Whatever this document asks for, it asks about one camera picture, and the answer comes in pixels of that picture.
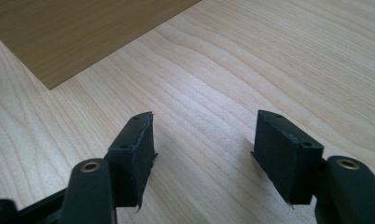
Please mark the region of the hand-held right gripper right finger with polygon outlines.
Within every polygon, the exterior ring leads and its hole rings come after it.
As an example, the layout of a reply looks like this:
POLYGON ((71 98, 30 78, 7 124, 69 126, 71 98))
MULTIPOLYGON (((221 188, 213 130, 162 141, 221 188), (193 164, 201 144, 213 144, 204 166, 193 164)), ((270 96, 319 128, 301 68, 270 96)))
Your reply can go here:
POLYGON ((254 150, 251 152, 288 204, 310 204, 313 171, 324 146, 287 118, 266 110, 257 112, 254 150))

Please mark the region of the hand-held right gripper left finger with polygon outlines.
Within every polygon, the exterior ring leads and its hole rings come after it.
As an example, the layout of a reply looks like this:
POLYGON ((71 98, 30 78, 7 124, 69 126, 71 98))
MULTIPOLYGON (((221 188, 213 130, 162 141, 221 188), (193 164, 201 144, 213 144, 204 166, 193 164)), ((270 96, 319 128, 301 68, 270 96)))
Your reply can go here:
POLYGON ((157 153, 154 148, 153 113, 133 116, 108 149, 115 207, 141 207, 147 180, 157 153))

